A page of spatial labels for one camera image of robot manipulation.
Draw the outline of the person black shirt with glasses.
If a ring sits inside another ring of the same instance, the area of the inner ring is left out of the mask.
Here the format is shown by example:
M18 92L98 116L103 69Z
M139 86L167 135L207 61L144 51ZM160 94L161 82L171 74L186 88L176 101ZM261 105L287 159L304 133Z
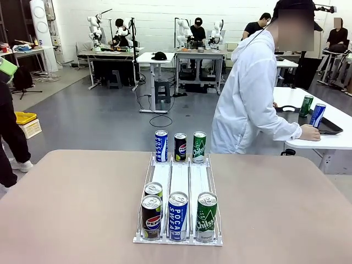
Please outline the person black shirt with glasses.
M243 31L241 40L244 40L249 36L251 36L252 34L254 34L255 32L265 28L267 24L270 22L271 18L272 17L270 13L263 13L258 21L248 23Z

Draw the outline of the black light stand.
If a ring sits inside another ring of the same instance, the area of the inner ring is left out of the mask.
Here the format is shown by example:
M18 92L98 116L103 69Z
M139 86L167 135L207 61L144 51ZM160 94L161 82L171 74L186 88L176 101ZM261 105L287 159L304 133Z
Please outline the black light stand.
M132 31L132 43L133 43L133 70L134 70L134 87L132 88L132 91L136 91L136 89L138 88L138 84L139 84L139 66L137 63L137 52L136 52L136 40L135 40L135 31L136 31L136 27L135 27L135 21L134 18L130 19L130 29Z

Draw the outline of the white plastic crate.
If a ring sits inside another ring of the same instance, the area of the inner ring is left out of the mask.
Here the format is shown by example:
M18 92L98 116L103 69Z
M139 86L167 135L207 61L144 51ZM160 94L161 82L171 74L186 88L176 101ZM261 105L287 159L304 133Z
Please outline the white plastic crate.
M26 139L30 139L42 132L40 121L38 119L35 119L31 122L28 122L27 124L19 126L24 132Z

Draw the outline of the black Pepsi can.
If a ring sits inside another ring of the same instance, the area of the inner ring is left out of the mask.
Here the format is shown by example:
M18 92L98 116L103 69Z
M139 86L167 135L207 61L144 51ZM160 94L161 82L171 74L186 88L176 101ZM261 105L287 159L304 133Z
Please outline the black Pepsi can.
M144 187L144 194L146 195L157 195L162 199L163 197L163 188L162 185L158 182L147 183Z
M143 236L147 240L160 237L162 201L157 195L146 195L141 203Z
M187 136L184 133L176 133L174 136L174 159L182 162L186 160Z

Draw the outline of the white tower air conditioner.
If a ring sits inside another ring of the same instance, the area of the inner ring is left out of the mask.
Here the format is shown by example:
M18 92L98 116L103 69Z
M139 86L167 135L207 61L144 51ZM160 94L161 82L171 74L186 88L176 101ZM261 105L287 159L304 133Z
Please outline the white tower air conditioner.
M36 38L40 46L45 50L46 68L49 72L57 72L57 61L52 45L44 2L43 0L31 0L29 3Z

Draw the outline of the seated person in black top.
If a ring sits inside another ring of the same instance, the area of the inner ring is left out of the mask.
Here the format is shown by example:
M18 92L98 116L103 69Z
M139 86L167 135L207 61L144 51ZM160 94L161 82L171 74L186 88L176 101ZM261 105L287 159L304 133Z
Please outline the seated person in black top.
M348 44L348 29L343 26L343 19L334 18L334 28L329 32L327 39L327 50L333 53L344 53Z

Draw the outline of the seated person black hair black top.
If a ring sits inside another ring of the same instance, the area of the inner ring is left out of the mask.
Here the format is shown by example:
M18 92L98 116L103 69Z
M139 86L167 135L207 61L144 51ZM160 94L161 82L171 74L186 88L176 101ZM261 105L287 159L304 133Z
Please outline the seated person black hair black top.
M117 19L115 26L117 27L117 31L112 38L111 45L114 47L132 47L132 35L124 20L121 18Z

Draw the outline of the person's right hand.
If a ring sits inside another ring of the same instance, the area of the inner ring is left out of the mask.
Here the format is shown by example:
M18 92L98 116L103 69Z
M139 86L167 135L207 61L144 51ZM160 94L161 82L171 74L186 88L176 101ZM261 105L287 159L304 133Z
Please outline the person's right hand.
M304 124L301 126L301 136L299 139L307 141L320 141L321 136L317 128L310 124Z

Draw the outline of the person in black trousers white shoes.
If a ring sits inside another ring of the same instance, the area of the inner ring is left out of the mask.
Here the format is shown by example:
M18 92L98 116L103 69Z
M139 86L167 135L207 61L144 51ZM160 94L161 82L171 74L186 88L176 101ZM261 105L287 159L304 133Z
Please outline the person in black trousers white shoes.
M13 156L14 163L8 159L1 140L4 140ZM13 100L8 85L0 81L0 184L9 189L17 183L14 169L28 172L33 164L24 132L17 124Z

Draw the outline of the green Chilsung cider can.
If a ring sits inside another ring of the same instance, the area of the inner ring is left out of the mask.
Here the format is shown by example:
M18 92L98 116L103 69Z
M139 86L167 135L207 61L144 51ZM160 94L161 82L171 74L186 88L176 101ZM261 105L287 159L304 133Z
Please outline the green Chilsung cider can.
M309 114L311 104L313 102L313 96L305 96L300 107L299 116L306 117Z
M209 243L215 235L215 217L217 213L218 199L211 192L202 192L197 198L196 213L196 240Z
M206 133L203 131L194 132L192 161L194 163L203 163L205 159Z

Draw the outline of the black tripod with bag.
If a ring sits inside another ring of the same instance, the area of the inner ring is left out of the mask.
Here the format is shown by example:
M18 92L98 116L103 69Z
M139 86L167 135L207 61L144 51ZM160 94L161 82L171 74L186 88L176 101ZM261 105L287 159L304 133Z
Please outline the black tripod with bag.
M29 92L42 93L42 91L29 91L29 88L33 88L35 84L30 72L24 66L18 67L17 71L14 73L12 83L12 94L21 94L20 100Z

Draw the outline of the white height adjustable desk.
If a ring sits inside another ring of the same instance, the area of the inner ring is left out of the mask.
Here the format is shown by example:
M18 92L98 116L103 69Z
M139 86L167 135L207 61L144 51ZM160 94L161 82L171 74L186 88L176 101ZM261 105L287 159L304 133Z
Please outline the white height adjustable desk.
M167 110L157 110L156 109L156 100L155 100L155 68L158 69L159 76L161 76L161 65L168 64L172 62L172 59L175 56L173 52L159 52L160 56L165 56L165 59L155 58L157 52L144 52L142 55L139 55L136 59L136 62L139 64L149 64L150 65L150 89L151 89L151 106L150 109L140 109L140 113L155 113L155 114L167 114Z

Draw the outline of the white background desk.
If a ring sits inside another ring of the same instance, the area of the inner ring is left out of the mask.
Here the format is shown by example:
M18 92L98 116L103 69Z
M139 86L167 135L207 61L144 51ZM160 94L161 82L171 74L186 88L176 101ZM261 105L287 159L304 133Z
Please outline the white background desk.
M277 73L276 73L276 81L275 87L278 86L279 79L283 80L283 73L285 69L297 68L299 65L295 62L284 58L277 59Z

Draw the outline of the blue Pocari Sweat can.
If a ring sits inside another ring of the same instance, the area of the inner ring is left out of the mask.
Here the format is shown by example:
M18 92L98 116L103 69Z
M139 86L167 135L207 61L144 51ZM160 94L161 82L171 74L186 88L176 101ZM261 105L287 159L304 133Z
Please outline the blue Pocari Sweat can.
M323 114L325 112L326 105L325 104L316 104L311 115L310 125L314 128L318 128L322 122Z
M183 192L173 192L168 200L169 238L180 242L186 239L188 218L188 196Z
M156 161L167 162L168 159L168 133L165 130L155 132Z

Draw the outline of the black plastic serving tray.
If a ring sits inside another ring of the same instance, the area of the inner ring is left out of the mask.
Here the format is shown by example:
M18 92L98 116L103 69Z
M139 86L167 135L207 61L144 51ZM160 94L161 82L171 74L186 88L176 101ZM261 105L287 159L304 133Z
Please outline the black plastic serving tray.
M304 124L310 124L311 117L313 115L314 110L310 109L309 113L305 117L299 116L300 108L293 107L293 106L283 106L283 107L276 107L276 112L280 117L283 117L289 123L296 122L300 126ZM317 127L320 134L322 135L337 135L343 132L343 129L328 120L327 118L323 117L321 120L320 125Z

